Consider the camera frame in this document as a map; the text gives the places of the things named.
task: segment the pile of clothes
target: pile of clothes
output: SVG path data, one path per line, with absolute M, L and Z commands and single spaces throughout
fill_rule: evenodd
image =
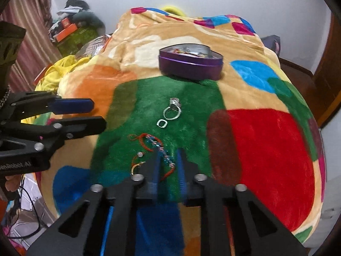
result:
M 104 23 L 90 11 L 89 5 L 83 0 L 68 0 L 65 8 L 58 11 L 58 20 L 52 25 L 48 33 L 52 42 L 59 42 L 63 39 L 60 33 L 68 28 L 67 33 L 71 34 L 77 28 L 91 26 L 96 28 L 99 36 L 105 34 Z

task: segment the curtain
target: curtain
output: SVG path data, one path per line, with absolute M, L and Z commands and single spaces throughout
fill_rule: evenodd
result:
M 33 90 L 37 75 L 62 58 L 47 33 L 52 25 L 50 7 L 51 0 L 10 0 L 0 16 L 0 20 L 27 30 L 11 68 L 9 85 L 13 92 Z

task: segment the bed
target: bed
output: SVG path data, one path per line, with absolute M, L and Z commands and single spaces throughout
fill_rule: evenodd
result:
M 224 56 L 218 81 L 163 76 L 159 49 L 196 43 Z M 234 15 L 185 18 L 133 8 L 120 19 L 102 52 L 59 83 L 64 98 L 89 97 L 89 114 L 103 116 L 101 135 L 69 140 L 36 180 L 58 217 L 94 183 L 110 186 L 130 175 L 138 152 L 131 135 L 148 133 L 174 157 L 188 160 L 222 184 L 246 184 L 302 243 L 317 227 L 324 198 L 325 160 L 318 126 L 304 99 L 252 26 Z M 169 99 L 180 118 L 156 126 Z M 41 115 L 36 124 L 67 118 Z M 160 201 L 139 208 L 136 255 L 199 255 L 198 208 L 181 204 L 176 172 L 161 183 Z

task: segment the blue patch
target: blue patch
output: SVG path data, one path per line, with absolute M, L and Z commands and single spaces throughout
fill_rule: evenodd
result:
M 137 210 L 135 256 L 179 256 L 185 248 L 177 203 Z
M 71 166 L 59 169 L 53 180 L 52 187 L 58 213 L 64 213 L 90 186 L 89 169 Z
M 98 178 L 113 185 L 127 177 L 125 172 L 106 171 Z M 53 181 L 53 196 L 60 214 L 78 200 L 91 186 L 90 170 L 65 166 L 58 170 Z M 108 225 L 115 208 L 111 207 L 104 232 L 101 255 L 104 253 Z M 140 207 L 136 214 L 135 256 L 178 256 L 185 248 L 181 217 L 177 203 Z
M 213 26 L 219 26 L 219 25 L 227 24 L 227 23 L 231 22 L 231 20 L 228 17 L 226 17 L 225 15 L 217 15 L 217 16 L 213 16 L 213 17 L 203 17 L 202 19 L 211 20 L 213 23 Z
M 266 64 L 257 61 L 232 61 L 231 66 L 248 85 L 270 93 L 275 93 L 267 80 L 269 78 L 278 78 L 278 76 Z
M 250 23 L 248 23 L 248 21 L 246 21 L 245 19 L 240 19 L 241 20 L 241 22 L 243 22 L 243 24 L 246 26 L 246 27 L 248 27 L 248 29 L 250 30 L 250 32 L 252 32 L 252 33 L 256 33 L 255 32 L 255 30 L 253 29 L 253 27 L 251 26 L 251 24 Z
M 158 13 L 161 13 L 161 14 L 164 14 L 164 15 L 169 15 L 168 12 L 165 12 L 163 10 L 160 10 L 158 8 L 145 8 L 146 10 L 152 10 L 153 12 L 158 12 Z

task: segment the yellow cloth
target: yellow cloth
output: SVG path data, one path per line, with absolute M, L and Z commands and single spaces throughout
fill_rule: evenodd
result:
M 87 63 L 90 57 L 76 60 L 74 55 L 67 56 L 57 61 L 45 73 L 44 77 L 38 82 L 35 91 L 53 91 L 57 93 L 59 82 L 67 73 L 72 72 L 77 66 Z M 38 116 L 32 116 L 22 120 L 22 123 L 32 124 Z

